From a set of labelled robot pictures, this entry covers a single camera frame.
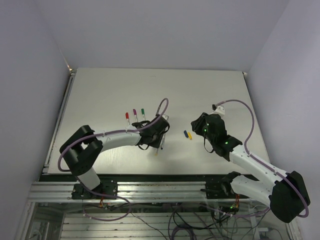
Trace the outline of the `blue marker pen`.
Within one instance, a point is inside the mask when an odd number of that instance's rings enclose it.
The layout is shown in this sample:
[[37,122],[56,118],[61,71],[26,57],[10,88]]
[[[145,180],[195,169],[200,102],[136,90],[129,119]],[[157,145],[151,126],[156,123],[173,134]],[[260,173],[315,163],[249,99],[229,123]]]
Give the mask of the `blue marker pen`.
[[165,139],[166,139],[166,134],[164,134],[163,137],[162,137],[162,141],[161,141],[161,145],[160,145],[160,149],[161,149],[161,150],[164,149]]

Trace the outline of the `green marker pen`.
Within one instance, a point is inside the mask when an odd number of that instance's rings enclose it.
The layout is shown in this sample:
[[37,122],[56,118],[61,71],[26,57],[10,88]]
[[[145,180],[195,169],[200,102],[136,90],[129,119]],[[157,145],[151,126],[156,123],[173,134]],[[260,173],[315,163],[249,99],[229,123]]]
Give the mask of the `green marker pen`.
[[142,119],[143,119],[143,121],[145,121],[145,120],[146,120],[146,116],[145,116],[145,110],[144,110],[144,108],[141,108],[141,114],[142,114]]

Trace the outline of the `blue pen cap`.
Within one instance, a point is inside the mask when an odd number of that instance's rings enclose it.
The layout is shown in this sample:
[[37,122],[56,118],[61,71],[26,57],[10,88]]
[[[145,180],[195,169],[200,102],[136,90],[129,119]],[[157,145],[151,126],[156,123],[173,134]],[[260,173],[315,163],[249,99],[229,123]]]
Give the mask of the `blue pen cap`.
[[188,132],[186,130],[183,131],[186,138],[189,138]]

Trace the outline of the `purple marker pen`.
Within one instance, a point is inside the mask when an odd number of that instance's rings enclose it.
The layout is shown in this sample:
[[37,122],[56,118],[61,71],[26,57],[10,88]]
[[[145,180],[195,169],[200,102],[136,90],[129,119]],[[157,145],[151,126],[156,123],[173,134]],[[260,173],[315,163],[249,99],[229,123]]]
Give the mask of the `purple marker pen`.
[[135,123],[137,123],[139,120],[138,120],[138,115],[137,115],[137,110],[135,108],[132,109],[133,111],[133,115],[134,115],[134,118],[135,118]]

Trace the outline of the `red marker pen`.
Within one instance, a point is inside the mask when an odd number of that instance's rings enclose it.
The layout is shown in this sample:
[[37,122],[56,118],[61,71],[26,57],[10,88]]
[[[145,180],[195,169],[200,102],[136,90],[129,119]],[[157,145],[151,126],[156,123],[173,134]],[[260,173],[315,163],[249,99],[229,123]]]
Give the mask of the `red marker pen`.
[[125,113],[125,118],[126,118],[126,121],[127,121],[127,125],[130,126],[131,122],[130,122],[130,117],[129,117],[129,113],[128,112]]

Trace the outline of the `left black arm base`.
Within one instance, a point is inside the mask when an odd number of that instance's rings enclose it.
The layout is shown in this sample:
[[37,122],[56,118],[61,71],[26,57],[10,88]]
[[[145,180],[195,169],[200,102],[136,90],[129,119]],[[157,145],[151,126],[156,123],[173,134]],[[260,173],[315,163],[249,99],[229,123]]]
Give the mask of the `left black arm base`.
[[91,191],[88,191],[82,183],[73,186],[71,198],[73,200],[97,200],[102,195],[116,196],[118,193],[118,185],[113,181],[102,181],[100,185]]

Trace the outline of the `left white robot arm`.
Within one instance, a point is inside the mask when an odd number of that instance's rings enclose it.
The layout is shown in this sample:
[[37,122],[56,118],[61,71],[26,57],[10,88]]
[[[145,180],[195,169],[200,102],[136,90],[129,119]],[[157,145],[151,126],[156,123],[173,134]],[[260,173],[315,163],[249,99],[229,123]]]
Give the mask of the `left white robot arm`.
[[105,133],[95,133],[89,125],[83,125],[60,147],[58,161],[64,159],[71,174],[85,186],[85,194],[96,199],[102,193],[102,183],[93,165],[100,153],[124,146],[158,149],[170,129],[168,120],[167,115],[157,114],[152,121],[135,122],[127,129]]

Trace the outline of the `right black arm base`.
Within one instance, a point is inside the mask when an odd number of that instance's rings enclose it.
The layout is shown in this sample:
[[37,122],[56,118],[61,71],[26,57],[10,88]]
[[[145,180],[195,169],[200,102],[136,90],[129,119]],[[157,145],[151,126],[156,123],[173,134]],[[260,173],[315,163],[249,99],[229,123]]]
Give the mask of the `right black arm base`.
[[231,187],[232,181],[241,174],[236,171],[232,171],[225,175],[219,182],[206,182],[205,187],[200,191],[206,194],[207,199],[213,199],[215,197],[235,197],[236,193]]

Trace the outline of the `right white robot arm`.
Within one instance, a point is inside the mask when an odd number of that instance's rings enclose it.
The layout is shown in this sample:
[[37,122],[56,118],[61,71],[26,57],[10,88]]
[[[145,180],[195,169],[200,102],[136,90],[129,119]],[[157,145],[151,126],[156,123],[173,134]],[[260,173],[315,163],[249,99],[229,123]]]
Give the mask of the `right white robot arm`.
[[244,195],[264,204],[282,222],[290,223],[306,212],[311,201],[302,175],[258,159],[243,143],[227,133],[218,114],[202,113],[191,122],[194,133],[212,146],[212,152],[250,173],[251,180],[239,172],[228,173],[221,181],[220,192],[226,198]]

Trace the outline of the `aluminium mounting rail frame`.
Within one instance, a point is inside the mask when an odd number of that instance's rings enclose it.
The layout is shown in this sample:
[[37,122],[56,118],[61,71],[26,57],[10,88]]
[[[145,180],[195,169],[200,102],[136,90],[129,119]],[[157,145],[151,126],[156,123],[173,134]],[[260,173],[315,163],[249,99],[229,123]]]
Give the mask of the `aluminium mounting rail frame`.
[[207,194],[198,181],[111,181],[115,199],[73,181],[38,181],[28,203],[35,240],[291,240],[291,227],[252,199]]

